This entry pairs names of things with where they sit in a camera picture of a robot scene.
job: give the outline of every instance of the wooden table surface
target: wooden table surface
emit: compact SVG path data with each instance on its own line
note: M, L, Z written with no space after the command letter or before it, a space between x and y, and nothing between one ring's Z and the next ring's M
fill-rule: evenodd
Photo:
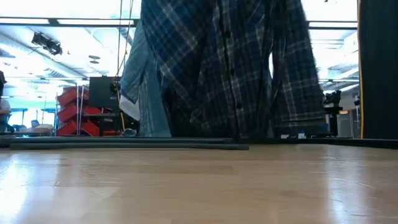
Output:
M398 151L0 151L0 223L398 223Z

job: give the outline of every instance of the black panel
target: black panel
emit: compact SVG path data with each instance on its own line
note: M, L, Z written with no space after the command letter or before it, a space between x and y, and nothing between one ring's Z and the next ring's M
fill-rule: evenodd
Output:
M119 108L114 82L119 77L91 77L89 105L97 108Z
M364 138L398 139L398 1L361 1Z

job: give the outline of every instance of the hanging clothes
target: hanging clothes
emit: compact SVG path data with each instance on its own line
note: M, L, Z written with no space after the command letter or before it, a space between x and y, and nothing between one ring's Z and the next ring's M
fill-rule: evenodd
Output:
M157 66L149 52L142 24L138 22L134 42L120 81L121 94L139 104L140 136L171 137L160 95Z
M325 119L300 0L143 1L141 21L173 136L261 138Z

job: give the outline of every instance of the shirt button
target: shirt button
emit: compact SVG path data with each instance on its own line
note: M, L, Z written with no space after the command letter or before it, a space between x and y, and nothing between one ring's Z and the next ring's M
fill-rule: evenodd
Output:
M224 35L225 35L226 38L230 38L230 37L231 37L231 31L226 30L226 31L224 32Z

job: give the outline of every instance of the computer monitor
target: computer monitor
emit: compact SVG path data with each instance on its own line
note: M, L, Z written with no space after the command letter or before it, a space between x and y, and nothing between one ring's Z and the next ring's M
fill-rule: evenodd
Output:
M119 108L118 96L113 83L119 83L119 77L90 77L89 106L97 108Z

